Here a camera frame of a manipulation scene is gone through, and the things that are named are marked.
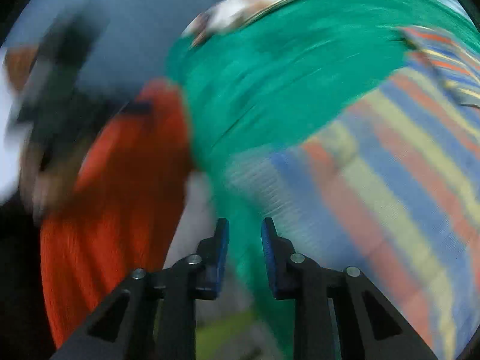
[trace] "striped towel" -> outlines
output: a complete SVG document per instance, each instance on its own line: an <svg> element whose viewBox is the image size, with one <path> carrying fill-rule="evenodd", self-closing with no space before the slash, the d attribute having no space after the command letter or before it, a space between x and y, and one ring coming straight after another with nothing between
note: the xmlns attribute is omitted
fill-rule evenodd
<svg viewBox="0 0 480 360"><path fill-rule="evenodd" d="M297 251L359 267L439 359L480 323L479 56L450 34L400 31L419 51L304 143L232 167Z"/></svg>

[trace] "blue stripe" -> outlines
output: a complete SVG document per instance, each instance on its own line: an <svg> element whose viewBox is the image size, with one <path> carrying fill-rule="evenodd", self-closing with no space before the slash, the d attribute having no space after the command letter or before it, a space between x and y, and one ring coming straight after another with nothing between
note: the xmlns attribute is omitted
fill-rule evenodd
<svg viewBox="0 0 480 360"><path fill-rule="evenodd" d="M460 45L459 45L458 47L461 48L462 50L467 50L466 47L461 47ZM469 54L478 60L479 57L478 57L477 54L475 54L474 52L469 52ZM478 69L477 69L476 67L474 67L472 64L470 64L470 62L467 62L466 57L461 56L461 58L462 58L463 63L470 68L470 71L471 71L478 79L480 79L480 71L478 71Z"/></svg>
<svg viewBox="0 0 480 360"><path fill-rule="evenodd" d="M431 45L431 43L426 43L424 44L424 47L426 49L429 49L429 50L432 50L432 51L435 51L437 53L440 53L440 54L443 54L444 56L448 56L452 59L455 59L457 63L461 63L460 59L458 58L458 54L456 52L451 52L450 50L446 50L444 49L443 47L434 47ZM429 59L435 59L436 56L428 56Z"/></svg>
<svg viewBox="0 0 480 360"><path fill-rule="evenodd" d="M455 81L457 83L466 84L477 89L480 88L476 81L474 81L470 76L467 76L464 73L454 72L450 69L445 68L443 69L443 75L445 75L445 77L449 80Z"/></svg>
<svg viewBox="0 0 480 360"><path fill-rule="evenodd" d="M435 139L435 142L447 156L469 178L474 188L478 189L480 187L480 172L478 171L480 169L480 161L435 116L418 105L407 93L390 81L382 84L379 89L387 98L397 104L412 122L423 128L425 132Z"/></svg>
<svg viewBox="0 0 480 360"><path fill-rule="evenodd" d="M294 198L293 203L299 211L301 225L316 226L315 231L309 235L314 239L316 246L321 248L322 255L309 257L321 259L324 266L339 271L353 264L373 281L371 277L373 269L359 253L349 234L322 202L320 192L310 177L306 162L307 154L303 149L276 152L271 154L269 159Z"/></svg>
<svg viewBox="0 0 480 360"><path fill-rule="evenodd" d="M354 136L362 137L359 148L362 158L404 204L446 269L454 296L452 314L455 326L472 326L472 305L465 302L465 294L475 291L474 276L465 245L457 238L448 217L411 173L383 148L368 123L353 115L346 115L345 121ZM459 329L456 333L458 345L462 337Z"/></svg>
<svg viewBox="0 0 480 360"><path fill-rule="evenodd" d="M430 80L434 82L438 81L438 76L435 76L431 69L425 68L422 64L418 63L413 59L409 59L406 63L406 66L416 70L424 76L427 76ZM455 96L455 90L447 90L442 85L437 85L436 89L439 90L442 95L445 96L445 98L447 98L450 104L452 104L453 107L455 107L457 111L462 114L462 116L472 125L472 127L477 128L480 131L480 118L475 114L474 111L471 110L471 107L459 105L458 102L453 99L453 97ZM477 142L477 139L472 136L468 131L465 131L465 133L469 135L472 142Z"/></svg>

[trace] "clothing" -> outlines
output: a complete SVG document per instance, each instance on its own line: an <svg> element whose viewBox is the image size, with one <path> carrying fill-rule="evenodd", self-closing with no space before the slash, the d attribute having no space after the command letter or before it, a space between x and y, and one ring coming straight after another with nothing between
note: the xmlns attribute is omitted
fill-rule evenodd
<svg viewBox="0 0 480 360"><path fill-rule="evenodd" d="M445 31L402 33L421 46L404 68L301 145L235 164L232 178L297 252L361 269L452 360L480 324L480 110L462 92L480 55Z"/></svg>
<svg viewBox="0 0 480 360"><path fill-rule="evenodd" d="M132 269L163 267L192 169L181 97L150 83L148 115L119 115L87 155L73 197L41 227L41 272L57 347Z"/></svg>
<svg viewBox="0 0 480 360"><path fill-rule="evenodd" d="M262 215L227 188L225 170L245 150L303 141L402 67L409 47L395 28L411 24L445 28L480 51L470 21L436 0L298 0L201 47L180 39L171 50L167 68L185 92L195 161L217 214L230 221L230 262L286 358L293 304L272 299Z"/></svg>
<svg viewBox="0 0 480 360"><path fill-rule="evenodd" d="M182 36L193 36L191 46L195 47L215 33L235 31L292 1L294 0L224 0L193 19Z"/></svg>

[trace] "green cloth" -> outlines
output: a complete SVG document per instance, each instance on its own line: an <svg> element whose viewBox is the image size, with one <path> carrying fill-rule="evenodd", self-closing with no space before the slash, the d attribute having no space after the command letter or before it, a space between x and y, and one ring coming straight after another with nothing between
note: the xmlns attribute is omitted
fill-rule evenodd
<svg viewBox="0 0 480 360"><path fill-rule="evenodd" d="M293 303L272 298L262 218L229 190L225 169L244 150L301 142L377 86L404 60L395 27L414 24L445 28L480 51L473 25L436 0L298 0L201 47L180 39L171 50L167 71L184 90L194 158L210 177L218 216L230 221L229 261L286 358Z"/></svg>
<svg viewBox="0 0 480 360"><path fill-rule="evenodd" d="M257 315L252 309L237 312L226 318L196 329L196 360L210 360L232 337L237 337L253 326Z"/></svg>

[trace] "orange stripe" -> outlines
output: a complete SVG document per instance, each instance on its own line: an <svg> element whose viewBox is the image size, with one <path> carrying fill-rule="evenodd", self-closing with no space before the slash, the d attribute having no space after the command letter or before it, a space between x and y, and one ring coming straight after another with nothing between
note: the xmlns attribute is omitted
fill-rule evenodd
<svg viewBox="0 0 480 360"><path fill-rule="evenodd" d="M383 236L381 226L356 193L335 171L335 162L330 154L317 142L309 141L302 147L313 162L310 169L322 200L342 227L348 231L361 253L368 256L376 275L401 306L409 323L427 345L433 347L429 302Z"/></svg>
<svg viewBox="0 0 480 360"><path fill-rule="evenodd" d="M460 47L460 46L458 46L458 45L457 45L457 47L458 47L458 48L460 49L460 51L462 52L463 58L464 58L464 59L468 59L467 63L474 65L475 69L478 71L478 70L480 69L480 65L478 65L477 62L475 62L475 61L473 60L473 58L472 58L470 55L468 55L462 47Z"/></svg>
<svg viewBox="0 0 480 360"><path fill-rule="evenodd" d="M470 109L473 109L475 111L475 113L477 114L477 118L480 119L480 109L477 108L477 107L470 107Z"/></svg>
<svg viewBox="0 0 480 360"><path fill-rule="evenodd" d="M429 97L416 83L407 76L398 73L391 77L392 81L423 108L435 115L437 119L457 138L470 152L480 159L480 147L469 138L467 133L445 112L440 104Z"/></svg>
<svg viewBox="0 0 480 360"><path fill-rule="evenodd" d="M414 59L419 64L421 64L424 68L430 68L430 69L433 68L431 66L431 62L428 59L428 57L421 51L410 51L408 53L408 58Z"/></svg>
<svg viewBox="0 0 480 360"><path fill-rule="evenodd" d="M438 61L438 60L436 60L436 59L431 59L430 61L431 61L434 65L436 65L436 66L440 66L440 67L442 67L442 68L451 69L451 70L453 70L453 71L458 71L458 72L460 72L460 73L468 74L469 76L472 76L468 70L465 70L465 69L462 68L462 67L455 66L454 64L449 64L449 63L447 63L447 62Z"/></svg>
<svg viewBox="0 0 480 360"><path fill-rule="evenodd" d="M357 102L349 107L349 111L370 119L375 135L383 147L402 163L412 177L429 193L438 207L445 212L454 232L470 248L471 266L477 289L480 291L480 238L476 228L465 217L462 203L457 195L425 161L422 154L388 127L368 104Z"/></svg>
<svg viewBox="0 0 480 360"><path fill-rule="evenodd" d="M436 34L432 34L432 33L425 33L425 32L418 32L417 30L414 30L411 27L405 27L404 30L407 31L407 32L411 32L414 35L417 35L418 37L421 37L421 38L424 38L424 39L431 39L431 40L434 40L434 41L437 41L437 42L452 44L452 40L450 38L446 38L446 37L441 36L441 35L436 35Z"/></svg>

